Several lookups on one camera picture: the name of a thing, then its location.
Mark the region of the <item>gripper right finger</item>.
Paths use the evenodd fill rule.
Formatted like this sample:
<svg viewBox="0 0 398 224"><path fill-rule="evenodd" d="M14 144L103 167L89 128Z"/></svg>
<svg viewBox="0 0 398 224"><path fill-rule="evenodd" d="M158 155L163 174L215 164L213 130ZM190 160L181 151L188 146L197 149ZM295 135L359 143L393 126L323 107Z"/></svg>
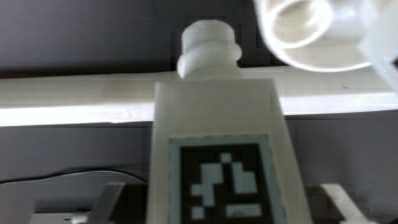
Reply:
<svg viewBox="0 0 398 224"><path fill-rule="evenodd" d="M343 216L339 224L377 224L364 216L339 184L321 184L321 189Z"/></svg>

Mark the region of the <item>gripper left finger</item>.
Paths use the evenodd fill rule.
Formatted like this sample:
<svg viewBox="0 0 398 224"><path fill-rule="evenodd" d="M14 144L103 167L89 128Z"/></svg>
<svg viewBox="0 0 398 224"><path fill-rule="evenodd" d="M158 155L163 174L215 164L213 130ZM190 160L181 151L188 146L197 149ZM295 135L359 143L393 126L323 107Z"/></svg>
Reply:
<svg viewBox="0 0 398 224"><path fill-rule="evenodd" d="M110 224L110 216L122 193L122 188L122 183L108 183L105 185L98 200L87 213L87 219L78 224Z"/></svg>

